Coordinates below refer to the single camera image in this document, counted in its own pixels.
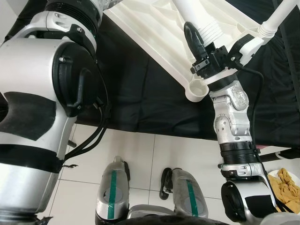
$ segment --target black strap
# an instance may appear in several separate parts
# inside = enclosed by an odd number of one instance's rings
[[[56,152],[47,149],[25,145],[1,144],[0,163],[59,173],[63,160],[56,157]]]

